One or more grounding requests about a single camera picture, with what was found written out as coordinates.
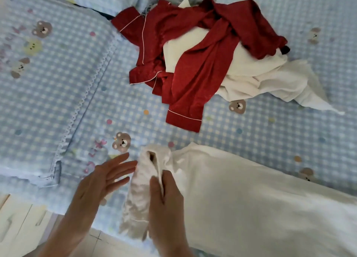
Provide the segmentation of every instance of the drawer handle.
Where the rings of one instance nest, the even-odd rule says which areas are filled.
[[[1,243],[2,241],[4,241],[4,239],[5,239],[6,235],[7,235],[7,232],[10,230],[10,227],[11,227],[11,224],[12,224],[12,217],[13,217],[13,216],[14,216],[14,215],[12,214],[12,215],[7,219],[8,225],[7,225],[7,228],[5,229],[4,233],[3,233],[2,236],[1,236],[0,243]]]
[[[40,226],[40,225],[41,225],[42,220],[44,219],[45,215],[46,215],[46,211],[45,211],[45,212],[43,213],[43,215],[40,217],[40,219],[39,219],[38,222],[35,224],[35,226]]]

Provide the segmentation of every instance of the bear print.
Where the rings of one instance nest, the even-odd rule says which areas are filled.
[[[11,69],[11,75],[14,79],[21,77],[21,73],[25,70],[25,66],[30,63],[29,58],[22,58]]]
[[[229,110],[234,111],[238,114],[243,114],[245,112],[246,106],[247,103],[245,102],[245,100],[236,100],[231,102],[231,104],[229,105]]]
[[[314,172],[310,168],[303,168],[299,172],[299,178],[306,181],[315,182]]]
[[[121,153],[126,153],[130,147],[131,137],[128,133],[118,132],[114,138],[112,147]]]
[[[42,51],[42,43],[38,39],[28,39],[24,44],[24,52],[29,56],[35,56]]]
[[[312,28],[310,30],[308,41],[311,44],[316,45],[319,42],[319,33],[320,33],[320,31],[321,31],[320,28]]]
[[[32,30],[32,34],[39,38],[46,38],[52,32],[52,25],[49,22],[40,20],[37,22],[37,27]]]

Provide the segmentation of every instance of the red cuff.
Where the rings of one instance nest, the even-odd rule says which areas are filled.
[[[166,123],[198,133],[201,128],[202,120],[188,118],[168,110]]]
[[[136,46],[142,44],[141,31],[144,27],[144,18],[135,7],[121,11],[111,22],[131,43]]]

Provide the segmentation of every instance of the yellow bear print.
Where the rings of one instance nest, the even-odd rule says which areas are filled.
[[[40,40],[35,38],[27,39],[27,42],[24,44],[24,52],[28,56],[35,56],[40,51],[42,51],[42,43]]]

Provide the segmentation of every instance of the right hand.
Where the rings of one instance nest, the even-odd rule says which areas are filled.
[[[184,222],[184,197],[170,171],[163,171],[163,189],[157,177],[150,179],[149,235],[160,256],[189,251]]]

